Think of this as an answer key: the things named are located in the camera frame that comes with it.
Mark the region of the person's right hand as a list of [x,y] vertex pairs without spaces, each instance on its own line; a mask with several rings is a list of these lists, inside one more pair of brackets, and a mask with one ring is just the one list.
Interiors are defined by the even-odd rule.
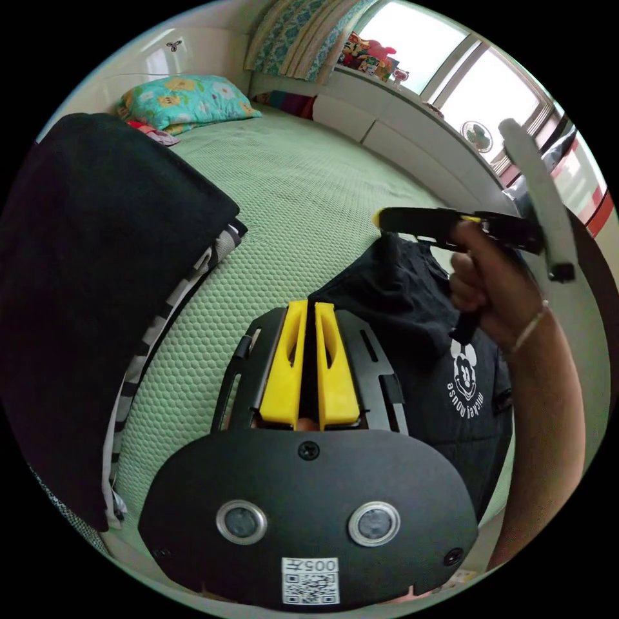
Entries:
[[509,356],[523,347],[549,311],[526,268],[485,233],[464,221],[453,240],[460,251],[451,258],[451,301],[462,312],[477,313],[482,330]]

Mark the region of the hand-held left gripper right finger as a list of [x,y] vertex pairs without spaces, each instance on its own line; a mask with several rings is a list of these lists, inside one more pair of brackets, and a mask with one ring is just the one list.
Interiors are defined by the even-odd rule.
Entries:
[[334,305],[315,304],[319,427],[357,423],[360,409]]

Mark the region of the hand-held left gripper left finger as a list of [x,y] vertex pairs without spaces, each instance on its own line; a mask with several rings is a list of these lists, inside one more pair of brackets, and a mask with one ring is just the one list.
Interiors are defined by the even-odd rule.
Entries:
[[259,408],[267,425],[297,428],[307,317],[307,300],[288,304]]

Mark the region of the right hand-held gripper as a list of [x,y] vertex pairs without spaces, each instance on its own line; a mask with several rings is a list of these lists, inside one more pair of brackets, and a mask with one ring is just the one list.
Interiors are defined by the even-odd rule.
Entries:
[[[389,207],[380,209],[373,215],[373,224],[383,232],[412,235],[435,244],[450,244],[453,241],[455,252],[460,251],[460,248],[453,240],[453,231],[457,224],[464,221],[479,224],[509,258],[526,268],[532,276],[520,252],[538,255],[543,250],[544,243],[540,230],[527,221],[517,222],[514,217],[488,213],[462,217],[458,221],[458,212],[449,208]],[[459,312],[451,335],[460,344],[469,344],[475,331],[481,328],[479,315]]]

